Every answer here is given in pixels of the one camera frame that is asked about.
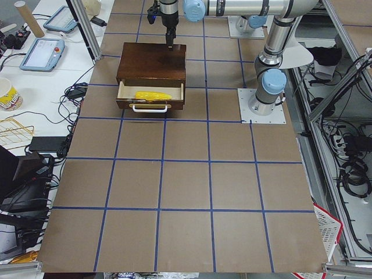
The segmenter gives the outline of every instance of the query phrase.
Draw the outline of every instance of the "brown cabinet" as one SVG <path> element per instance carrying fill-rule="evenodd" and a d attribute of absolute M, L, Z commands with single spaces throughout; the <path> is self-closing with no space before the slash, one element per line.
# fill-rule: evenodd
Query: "brown cabinet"
<path fill-rule="evenodd" d="M 125 42 L 116 80 L 119 92 L 116 102 L 121 109 L 183 109 L 186 83 L 186 46 Z M 136 99 L 138 91 L 161 92 L 169 100 Z"/>

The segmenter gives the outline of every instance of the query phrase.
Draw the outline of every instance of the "orange object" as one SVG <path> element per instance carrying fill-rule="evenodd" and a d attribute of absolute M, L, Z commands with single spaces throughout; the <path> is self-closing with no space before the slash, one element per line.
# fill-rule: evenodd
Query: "orange object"
<path fill-rule="evenodd" d="M 10 263 L 28 263 L 32 262 L 33 260 L 36 260 L 37 258 L 37 251 L 29 251 L 28 253 L 24 255 L 20 255 L 18 257 L 15 257 L 13 260 L 10 261 Z"/>

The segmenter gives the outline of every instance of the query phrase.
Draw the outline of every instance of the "blue joint cap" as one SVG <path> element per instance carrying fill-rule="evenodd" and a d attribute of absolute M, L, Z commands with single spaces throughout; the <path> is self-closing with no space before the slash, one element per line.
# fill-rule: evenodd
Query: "blue joint cap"
<path fill-rule="evenodd" d="M 248 19 L 250 28 L 257 29 L 266 24 L 267 16 L 251 16 Z"/>
<path fill-rule="evenodd" d="M 204 18 L 205 12 L 203 0 L 184 0 L 184 14 L 187 20 L 198 22 Z"/>
<path fill-rule="evenodd" d="M 280 94 L 287 83 L 287 77 L 278 69 L 270 69 L 263 74 L 262 87 L 270 95 Z"/>

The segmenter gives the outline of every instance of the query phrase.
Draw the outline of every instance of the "yellow object in drawer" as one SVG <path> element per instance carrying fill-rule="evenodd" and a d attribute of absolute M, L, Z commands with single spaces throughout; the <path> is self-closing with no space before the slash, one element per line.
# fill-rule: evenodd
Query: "yellow object in drawer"
<path fill-rule="evenodd" d="M 152 91 L 137 91 L 135 93 L 136 99 L 144 99 L 146 101 L 162 101 L 162 100 L 171 100 L 172 96 L 169 94 L 161 92 L 152 92 Z"/>

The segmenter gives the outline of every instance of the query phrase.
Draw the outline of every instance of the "tiled table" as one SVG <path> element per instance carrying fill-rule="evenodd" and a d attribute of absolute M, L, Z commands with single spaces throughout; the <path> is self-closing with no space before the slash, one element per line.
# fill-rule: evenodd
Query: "tiled table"
<path fill-rule="evenodd" d="M 121 111 L 124 41 L 165 41 L 151 1 L 114 4 L 40 252 L 44 271 L 320 271 L 327 261 L 295 134 L 242 124 L 263 41 L 229 39 L 226 18 L 180 18 L 185 108 Z"/>

